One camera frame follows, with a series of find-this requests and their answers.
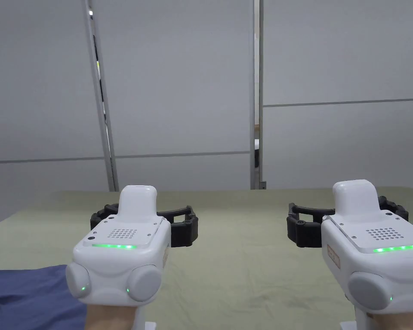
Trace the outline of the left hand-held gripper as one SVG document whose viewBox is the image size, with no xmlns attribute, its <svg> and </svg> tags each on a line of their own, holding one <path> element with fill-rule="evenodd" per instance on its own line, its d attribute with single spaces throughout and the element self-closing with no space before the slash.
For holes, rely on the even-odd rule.
<svg viewBox="0 0 413 330">
<path fill-rule="evenodd" d="M 157 296 L 170 247 L 190 247 L 198 238 L 191 206 L 157 212 L 153 186 L 126 186 L 119 204 L 92 214 L 91 231 L 73 249 L 66 281 L 87 305 L 136 307 L 135 330 L 154 330 L 144 308 Z"/>
</svg>

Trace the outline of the person's left hand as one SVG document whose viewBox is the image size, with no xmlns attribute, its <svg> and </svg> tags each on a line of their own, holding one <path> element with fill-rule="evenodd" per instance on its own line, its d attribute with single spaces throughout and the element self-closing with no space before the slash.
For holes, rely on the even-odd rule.
<svg viewBox="0 0 413 330">
<path fill-rule="evenodd" d="M 128 306 L 86 306 L 86 330 L 130 330 L 132 329 L 137 307 Z"/>
</svg>

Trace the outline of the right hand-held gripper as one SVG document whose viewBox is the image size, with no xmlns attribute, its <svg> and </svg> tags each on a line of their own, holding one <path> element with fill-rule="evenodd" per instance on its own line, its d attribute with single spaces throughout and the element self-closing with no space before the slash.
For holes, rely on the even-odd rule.
<svg viewBox="0 0 413 330">
<path fill-rule="evenodd" d="M 327 267 L 355 309 L 342 330 L 375 330 L 369 315 L 413 313 L 413 224 L 402 206 L 367 180 L 334 184 L 335 209 L 289 203 L 287 237 L 321 248 Z"/>
</svg>

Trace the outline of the person's right hand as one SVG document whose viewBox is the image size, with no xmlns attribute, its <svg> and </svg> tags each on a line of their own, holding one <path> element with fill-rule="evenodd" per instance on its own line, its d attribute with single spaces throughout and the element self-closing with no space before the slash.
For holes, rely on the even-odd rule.
<svg viewBox="0 0 413 330">
<path fill-rule="evenodd" d="M 398 314 L 369 314 L 379 330 L 413 330 L 413 312 Z"/>
</svg>

